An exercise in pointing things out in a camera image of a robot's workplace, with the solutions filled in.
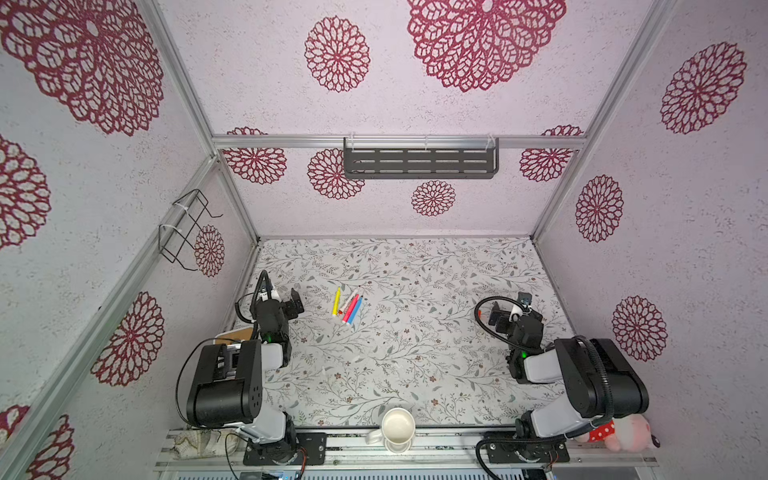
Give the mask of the yellow highlighter pen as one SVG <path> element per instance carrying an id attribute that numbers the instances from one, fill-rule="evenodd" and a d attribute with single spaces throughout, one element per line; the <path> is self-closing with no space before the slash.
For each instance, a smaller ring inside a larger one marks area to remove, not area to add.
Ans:
<path id="1" fill-rule="evenodd" d="M 332 310 L 333 316 L 337 316 L 339 314 L 339 311 L 340 311 L 339 304 L 340 304 L 341 295 L 342 295 L 341 287 L 338 287 L 334 297 L 333 310 Z"/>

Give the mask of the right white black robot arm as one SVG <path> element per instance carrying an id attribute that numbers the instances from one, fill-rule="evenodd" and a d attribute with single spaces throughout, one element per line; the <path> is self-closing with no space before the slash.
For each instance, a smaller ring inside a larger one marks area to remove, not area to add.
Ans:
<path id="1" fill-rule="evenodd" d="M 506 361 L 515 381 L 564 386 L 556 400 L 516 421 L 516 437 L 525 447 L 571 438 L 605 440 L 612 422 L 647 411 L 647 387 L 612 340 L 575 335 L 544 348 L 543 316 L 525 298 L 487 297 L 473 315 L 509 347 Z"/>

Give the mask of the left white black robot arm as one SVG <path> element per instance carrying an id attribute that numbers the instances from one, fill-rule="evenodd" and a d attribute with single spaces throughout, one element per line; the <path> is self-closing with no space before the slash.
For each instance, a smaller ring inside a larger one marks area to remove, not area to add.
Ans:
<path id="1" fill-rule="evenodd" d="M 261 462 L 288 464 L 300 452 L 295 425 L 286 412 L 267 404 L 263 386 L 268 372 L 291 359 L 289 322 L 304 312 L 292 289 L 282 301 L 273 293 L 251 306 L 254 332 L 247 340 L 218 337 L 201 341 L 186 405 L 180 418 L 198 429 L 232 428 Z"/>

